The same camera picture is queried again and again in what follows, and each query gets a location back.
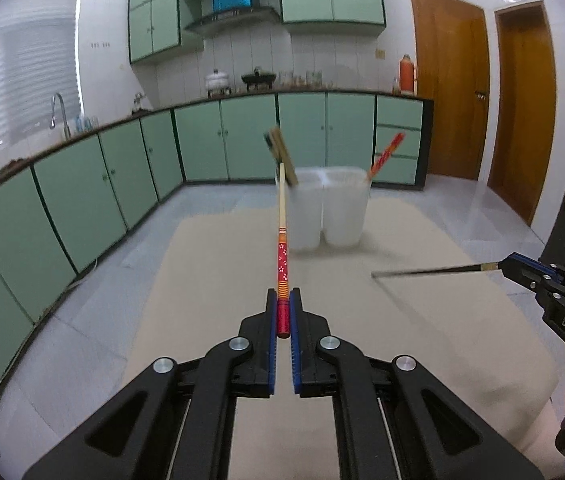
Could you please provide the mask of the black chopstick gold band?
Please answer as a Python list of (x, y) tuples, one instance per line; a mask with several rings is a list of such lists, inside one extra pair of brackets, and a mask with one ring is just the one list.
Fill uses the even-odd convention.
[(436, 269), (374, 271), (373, 273), (371, 273), (371, 277), (372, 278), (401, 278), (402, 276), (478, 273), (478, 272), (492, 272), (497, 270), (499, 270), (498, 262), (486, 262), (486, 263), (468, 264), (468, 266), (448, 266), (447, 268), (436, 268)]

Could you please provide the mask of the red patterned bamboo chopstick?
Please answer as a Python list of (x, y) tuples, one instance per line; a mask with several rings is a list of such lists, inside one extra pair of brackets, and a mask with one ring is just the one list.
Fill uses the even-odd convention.
[(277, 238), (277, 336), (290, 336), (290, 308), (288, 282), (288, 243), (286, 210), (286, 168), (278, 165), (278, 238)]
[(399, 148), (405, 138), (404, 132), (397, 133), (392, 141), (386, 146), (383, 152), (377, 157), (371, 169), (367, 171), (366, 179), (368, 182), (371, 182), (375, 177), (376, 174), (380, 171), (385, 163), (389, 160), (389, 158), (395, 153), (395, 151)]

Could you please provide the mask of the plain bamboo chopstick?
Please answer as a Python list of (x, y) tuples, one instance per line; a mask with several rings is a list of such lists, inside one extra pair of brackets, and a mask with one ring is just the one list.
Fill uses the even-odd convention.
[(285, 176), (287, 183), (290, 186), (296, 186), (299, 183), (299, 181), (296, 175), (295, 166), (293, 166), (292, 164), (292, 160), (288, 152), (288, 148), (285, 143), (283, 133), (281, 132), (278, 126), (275, 126), (272, 129), (270, 129), (268, 133), (272, 136), (273, 140), (277, 145), (279, 153), (281, 154), (281, 159), (282, 159), (281, 164), (285, 165)]

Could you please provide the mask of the green lower kitchen cabinets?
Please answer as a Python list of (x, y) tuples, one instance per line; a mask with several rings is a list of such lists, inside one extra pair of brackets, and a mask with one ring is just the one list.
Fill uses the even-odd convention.
[(403, 133), (375, 185), (422, 188), (434, 110), (381, 92), (255, 93), (142, 113), (17, 162), (0, 177), (0, 382), (70, 284), (176, 188), (272, 180), (269, 128), (300, 167), (367, 168)]

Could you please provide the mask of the wooden door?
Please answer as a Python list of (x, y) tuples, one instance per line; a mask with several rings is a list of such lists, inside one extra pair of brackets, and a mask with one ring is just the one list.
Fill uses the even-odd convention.
[(490, 57), (479, 6), (412, 0), (417, 94), (435, 102), (428, 171), (477, 180), (487, 135)]
[(543, 2), (495, 14), (499, 120), (488, 185), (525, 223), (543, 191), (554, 139), (556, 66)]

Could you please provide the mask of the white twin utensil holder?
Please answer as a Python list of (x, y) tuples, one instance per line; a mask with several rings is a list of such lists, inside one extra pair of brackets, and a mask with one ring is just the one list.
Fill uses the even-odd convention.
[(276, 174), (278, 252), (313, 252), (322, 242), (337, 249), (360, 243), (371, 194), (371, 182), (363, 169), (293, 170), (281, 162)]

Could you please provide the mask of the orange thermos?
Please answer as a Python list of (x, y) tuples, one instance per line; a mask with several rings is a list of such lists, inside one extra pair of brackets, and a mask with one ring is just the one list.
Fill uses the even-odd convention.
[(408, 54), (404, 54), (399, 63), (399, 87), (403, 94), (415, 94), (416, 66)]

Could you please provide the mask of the glass jars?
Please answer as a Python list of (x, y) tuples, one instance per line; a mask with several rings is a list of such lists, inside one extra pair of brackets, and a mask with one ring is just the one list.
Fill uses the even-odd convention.
[(278, 74), (278, 80), (281, 88), (286, 89), (319, 89), (324, 85), (322, 73), (314, 70), (308, 70), (304, 74), (282, 70)]

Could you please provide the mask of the chrome faucet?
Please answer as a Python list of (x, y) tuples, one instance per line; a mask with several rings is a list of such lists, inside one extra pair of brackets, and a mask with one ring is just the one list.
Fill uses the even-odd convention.
[(68, 123), (68, 118), (66, 117), (66, 106), (64, 105), (64, 99), (59, 92), (54, 93), (51, 96), (51, 118), (49, 121), (49, 128), (55, 129), (58, 125), (57, 120), (57, 107), (60, 108), (60, 117), (62, 122), (62, 134), (64, 140), (71, 139), (71, 129)]

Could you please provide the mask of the white cooking pot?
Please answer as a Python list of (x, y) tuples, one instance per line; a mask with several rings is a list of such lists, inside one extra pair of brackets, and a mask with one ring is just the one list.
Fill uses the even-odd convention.
[(212, 98), (212, 96), (227, 96), (232, 93), (228, 75), (216, 68), (211, 74), (205, 76), (204, 88), (209, 98)]

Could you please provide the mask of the black wok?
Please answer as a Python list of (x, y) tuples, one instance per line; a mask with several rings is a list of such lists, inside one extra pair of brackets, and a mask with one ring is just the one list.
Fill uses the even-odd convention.
[(276, 79), (275, 73), (262, 70), (261, 67), (255, 67), (250, 73), (241, 76), (248, 92), (258, 89), (272, 89)]

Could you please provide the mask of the white window blinds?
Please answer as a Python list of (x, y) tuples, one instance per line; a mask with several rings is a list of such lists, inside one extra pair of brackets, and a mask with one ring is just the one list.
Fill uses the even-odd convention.
[(0, 0), (0, 151), (49, 127), (59, 92), (84, 110), (76, 37), (81, 0)]

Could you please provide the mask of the range hood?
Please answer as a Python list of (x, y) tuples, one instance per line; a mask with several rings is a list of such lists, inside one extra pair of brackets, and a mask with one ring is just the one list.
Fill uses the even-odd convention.
[(202, 16), (185, 29), (202, 38), (213, 38), (258, 23), (280, 24), (281, 17), (271, 6), (243, 6)]

